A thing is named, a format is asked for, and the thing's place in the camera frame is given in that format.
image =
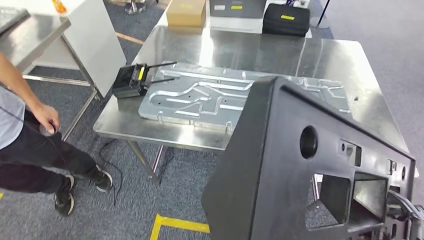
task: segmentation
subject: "gray t-shirt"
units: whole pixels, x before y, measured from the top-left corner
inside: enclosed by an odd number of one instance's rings
[[[25,103],[14,93],[0,86],[0,106],[24,120]],[[24,123],[0,109],[0,150],[18,138]]]

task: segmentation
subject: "person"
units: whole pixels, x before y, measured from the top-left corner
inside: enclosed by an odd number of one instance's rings
[[[53,134],[52,124],[61,125],[58,112],[40,102],[21,73],[1,53],[0,82],[15,93],[0,86],[0,188],[55,194],[55,209],[68,216],[74,209],[74,177],[43,167],[86,177],[101,192],[112,187],[111,175],[87,153],[62,141],[60,132]],[[53,135],[42,135],[40,125]]]

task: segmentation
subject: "yellow floor tape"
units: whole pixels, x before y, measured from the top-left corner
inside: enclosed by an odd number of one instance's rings
[[[205,223],[199,223],[194,221],[186,221],[177,218],[171,218],[156,214],[156,219],[153,223],[153,229],[151,230],[150,240],[158,240],[159,231],[161,226],[167,226],[177,229],[185,229],[195,232],[209,233],[209,225]]]

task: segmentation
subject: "person's hand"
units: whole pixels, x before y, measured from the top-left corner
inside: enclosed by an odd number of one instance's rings
[[[59,121],[58,112],[51,106],[41,104],[33,109],[31,109],[32,114],[37,118],[38,122],[44,126],[44,128],[50,134],[55,133],[55,129],[49,121],[53,121],[53,124],[59,129],[61,122]]]

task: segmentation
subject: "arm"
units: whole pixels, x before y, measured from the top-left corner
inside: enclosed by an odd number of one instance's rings
[[[60,126],[59,114],[51,106],[42,104],[33,93],[21,73],[13,64],[0,53],[0,82],[10,88],[28,106],[37,120],[50,133],[54,132],[49,121],[53,121],[56,126]]]

